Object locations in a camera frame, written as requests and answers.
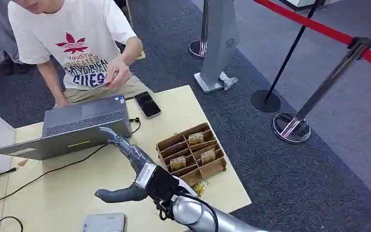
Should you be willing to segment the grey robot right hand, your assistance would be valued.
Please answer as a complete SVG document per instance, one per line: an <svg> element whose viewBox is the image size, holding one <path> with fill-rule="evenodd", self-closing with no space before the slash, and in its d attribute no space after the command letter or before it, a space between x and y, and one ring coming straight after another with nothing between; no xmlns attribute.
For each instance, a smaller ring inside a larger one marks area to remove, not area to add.
<svg viewBox="0 0 371 232"><path fill-rule="evenodd" d="M108 127L99 127L106 134L107 143L115 145L129 160L136 173L135 180L127 187L114 191L98 189L95 196L105 203L142 201L151 197L155 201L169 201L179 186L179 180L157 165L138 146L118 135Z"/></svg>

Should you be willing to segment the person's left hand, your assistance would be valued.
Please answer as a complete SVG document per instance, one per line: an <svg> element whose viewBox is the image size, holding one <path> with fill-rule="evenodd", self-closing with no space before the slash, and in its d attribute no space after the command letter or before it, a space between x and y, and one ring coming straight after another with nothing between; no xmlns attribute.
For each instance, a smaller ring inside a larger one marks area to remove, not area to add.
<svg viewBox="0 0 371 232"><path fill-rule="evenodd" d="M120 59L113 59L108 65L105 89L120 89L131 77L128 66Z"/></svg>

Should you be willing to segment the person's right hand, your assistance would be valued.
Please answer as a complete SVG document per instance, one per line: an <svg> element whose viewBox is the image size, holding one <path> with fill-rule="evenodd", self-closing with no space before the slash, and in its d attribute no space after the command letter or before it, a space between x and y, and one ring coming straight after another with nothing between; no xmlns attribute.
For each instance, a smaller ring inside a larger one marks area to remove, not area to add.
<svg viewBox="0 0 371 232"><path fill-rule="evenodd" d="M71 103L66 98L59 98L55 99L55 105L53 108L58 109L69 105L71 105Z"/></svg>

